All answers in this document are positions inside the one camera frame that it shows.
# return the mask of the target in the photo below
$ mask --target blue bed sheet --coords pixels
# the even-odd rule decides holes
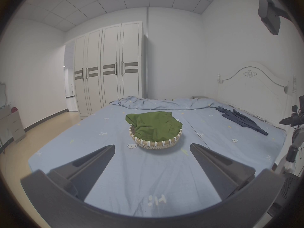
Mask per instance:
[[[209,147],[231,159],[252,166],[258,175],[271,168],[279,155],[285,131],[244,112],[269,134],[222,117],[215,107],[233,108],[213,99],[143,100],[136,97],[113,102],[51,140],[29,159],[32,171],[66,164],[103,146],[116,153],[85,202],[100,209],[140,217],[187,214],[221,201],[208,177],[189,150],[191,143]],[[171,148],[130,149],[126,114],[170,111],[183,123],[180,141]]]

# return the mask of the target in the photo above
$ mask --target wicker basket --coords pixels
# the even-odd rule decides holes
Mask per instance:
[[[160,150],[160,149],[166,149],[169,147],[172,147],[177,144],[181,137],[182,129],[180,129],[178,135],[176,135],[173,139],[169,139],[166,141],[159,141],[159,142],[150,142],[143,139],[139,139],[134,136],[135,134],[135,128],[133,125],[130,126],[129,132],[132,139],[141,147],[149,150]]]

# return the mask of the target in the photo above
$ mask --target navy clothing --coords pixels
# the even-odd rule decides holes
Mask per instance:
[[[222,107],[216,108],[218,111],[223,112],[224,114],[222,115],[223,117],[226,117],[227,119],[241,125],[242,127],[249,127],[252,128],[255,131],[258,131],[264,135],[268,135],[267,132],[265,132],[263,129],[261,129],[253,120],[250,118],[240,114],[236,110],[230,111],[227,109],[224,109]]]

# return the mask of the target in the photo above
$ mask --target bed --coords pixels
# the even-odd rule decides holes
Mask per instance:
[[[282,150],[286,131],[279,121],[289,116],[292,104],[292,95],[286,94],[288,82],[256,62],[246,62],[228,76],[219,74],[218,83],[217,99],[128,97],[115,101],[51,140],[29,159],[29,166],[32,171],[48,173],[114,144],[116,153],[86,203],[139,217],[175,216],[210,207],[221,199],[190,152],[190,144],[198,143],[249,165],[258,175],[272,167]],[[215,109],[218,106],[236,109],[268,135],[224,118]],[[134,148],[125,116],[150,111],[170,111],[183,123],[182,137],[175,146],[163,150]]]

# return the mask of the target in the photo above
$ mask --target white wardrobe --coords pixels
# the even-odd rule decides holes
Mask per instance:
[[[128,96],[144,97],[142,22],[111,25],[75,40],[75,93],[81,119]]]

